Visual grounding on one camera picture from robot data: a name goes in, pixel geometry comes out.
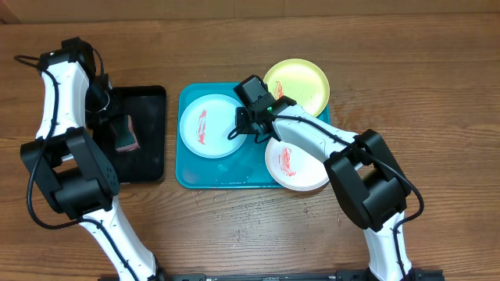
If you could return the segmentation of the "green and pink sponge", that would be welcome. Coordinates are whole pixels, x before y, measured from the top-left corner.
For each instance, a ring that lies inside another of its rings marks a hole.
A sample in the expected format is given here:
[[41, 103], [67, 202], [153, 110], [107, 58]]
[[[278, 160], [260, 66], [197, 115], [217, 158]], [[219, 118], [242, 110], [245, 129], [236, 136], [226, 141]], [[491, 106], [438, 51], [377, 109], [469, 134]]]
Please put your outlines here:
[[110, 126], [115, 136], [114, 147], [117, 152], [133, 151], [140, 147], [129, 115], [116, 117]]

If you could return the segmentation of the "yellow green plate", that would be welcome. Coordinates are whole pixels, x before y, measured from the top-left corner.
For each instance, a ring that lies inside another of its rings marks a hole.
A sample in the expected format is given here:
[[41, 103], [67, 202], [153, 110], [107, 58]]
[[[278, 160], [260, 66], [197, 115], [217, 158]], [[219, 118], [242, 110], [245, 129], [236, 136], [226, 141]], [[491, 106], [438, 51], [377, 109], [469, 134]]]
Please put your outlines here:
[[319, 116], [330, 98], [327, 76], [316, 64], [304, 59], [286, 59], [275, 64], [263, 80], [276, 99], [294, 99], [311, 116]]

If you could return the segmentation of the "light blue plate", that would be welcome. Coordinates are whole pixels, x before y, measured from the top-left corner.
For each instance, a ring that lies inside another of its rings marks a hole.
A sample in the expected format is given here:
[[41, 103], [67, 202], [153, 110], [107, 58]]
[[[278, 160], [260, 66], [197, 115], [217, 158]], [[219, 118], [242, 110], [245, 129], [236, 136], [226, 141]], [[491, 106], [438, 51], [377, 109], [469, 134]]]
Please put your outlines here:
[[245, 142], [245, 135], [229, 140], [236, 128], [236, 110], [241, 103], [223, 94], [195, 99], [180, 118], [180, 137], [184, 145], [203, 158], [222, 158], [233, 154]]

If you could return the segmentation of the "white plate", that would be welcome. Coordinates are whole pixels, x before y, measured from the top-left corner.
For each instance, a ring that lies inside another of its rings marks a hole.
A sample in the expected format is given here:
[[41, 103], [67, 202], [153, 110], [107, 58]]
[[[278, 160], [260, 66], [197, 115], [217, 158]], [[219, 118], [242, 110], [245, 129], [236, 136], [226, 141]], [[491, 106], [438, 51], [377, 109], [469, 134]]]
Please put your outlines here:
[[265, 163], [273, 179], [289, 190], [311, 191], [329, 183], [323, 163], [293, 144], [271, 138]]

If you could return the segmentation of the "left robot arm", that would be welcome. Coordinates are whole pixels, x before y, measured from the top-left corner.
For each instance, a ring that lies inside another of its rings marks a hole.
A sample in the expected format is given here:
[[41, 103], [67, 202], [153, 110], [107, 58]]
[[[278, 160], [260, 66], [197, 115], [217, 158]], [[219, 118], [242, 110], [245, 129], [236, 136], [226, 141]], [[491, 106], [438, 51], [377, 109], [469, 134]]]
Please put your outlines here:
[[119, 199], [124, 183], [164, 177], [164, 87], [114, 87], [98, 51], [78, 37], [55, 51], [16, 60], [35, 68], [45, 85], [41, 125], [20, 148], [28, 190], [39, 189], [54, 212], [67, 215], [69, 226], [85, 228], [117, 279], [167, 279]]

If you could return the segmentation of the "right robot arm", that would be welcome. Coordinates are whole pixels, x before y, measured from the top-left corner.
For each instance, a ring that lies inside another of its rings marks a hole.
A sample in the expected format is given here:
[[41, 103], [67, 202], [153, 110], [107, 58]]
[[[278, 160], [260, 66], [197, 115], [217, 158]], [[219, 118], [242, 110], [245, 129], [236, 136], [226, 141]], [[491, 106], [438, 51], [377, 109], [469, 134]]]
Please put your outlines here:
[[[402, 227], [422, 214], [423, 197], [404, 175], [382, 136], [374, 130], [357, 134], [333, 127], [289, 97], [274, 98], [256, 75], [234, 87], [234, 93], [242, 106], [237, 109], [236, 127], [229, 138], [252, 134], [257, 144], [273, 138], [322, 162], [341, 209], [365, 233], [369, 277], [410, 279], [413, 267], [406, 255]], [[420, 203], [414, 214], [406, 216], [410, 194]]]

